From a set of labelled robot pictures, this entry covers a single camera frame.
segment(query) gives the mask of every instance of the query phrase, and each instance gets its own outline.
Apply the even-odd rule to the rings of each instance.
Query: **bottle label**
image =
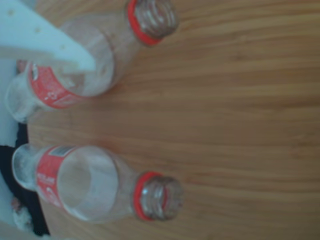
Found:
[[[31,64],[28,80],[38,99],[54,109],[68,108],[85,98],[67,90],[56,78],[51,67]]]
[[[58,172],[66,157],[76,149],[74,146],[51,147],[42,155],[36,168],[38,190],[47,202],[59,208],[64,207],[58,193]]]

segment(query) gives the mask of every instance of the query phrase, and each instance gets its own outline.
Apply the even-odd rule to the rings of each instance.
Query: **white plastic piece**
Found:
[[[50,237],[36,236],[32,232],[25,232],[18,230],[16,227],[12,227],[5,222],[0,221],[0,240],[72,240],[71,238],[60,238],[60,237]]]
[[[0,59],[0,146],[14,147],[16,145],[18,123],[5,106],[5,93],[15,75],[16,62],[11,59]]]
[[[76,41],[20,1],[0,0],[0,57],[93,72],[96,62]]]
[[[19,211],[13,211],[13,219],[17,228],[24,232],[33,232],[32,218],[28,209],[23,206]]]

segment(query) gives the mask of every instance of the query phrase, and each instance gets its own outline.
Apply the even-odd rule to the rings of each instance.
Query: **plastic bottle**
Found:
[[[76,17],[62,31],[86,48],[96,71],[65,74],[62,68],[28,62],[6,92],[9,112],[27,123],[43,111],[68,108],[105,93],[142,46],[154,46],[178,27],[170,0],[130,0],[124,10]]]
[[[138,173],[110,151],[96,146],[19,147],[13,174],[24,188],[70,215],[103,223],[135,215],[170,220],[182,206],[183,190],[171,177]]]

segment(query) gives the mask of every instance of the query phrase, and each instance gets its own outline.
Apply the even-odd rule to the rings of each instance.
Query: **table surface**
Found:
[[[320,2],[175,0],[176,34],[144,49],[109,93],[48,113],[30,141],[98,145],[185,189],[171,222],[80,222],[43,203],[50,231],[79,240],[319,240]],[[123,0],[46,0],[56,25]]]

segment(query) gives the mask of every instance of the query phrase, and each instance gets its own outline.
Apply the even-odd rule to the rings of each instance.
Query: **wood grain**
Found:
[[[94,144],[176,176],[172,222],[90,225],[43,203],[79,240],[318,240],[320,2],[175,0],[179,31],[145,49],[109,93],[48,113],[32,143]],[[46,0],[53,23],[123,0]]]

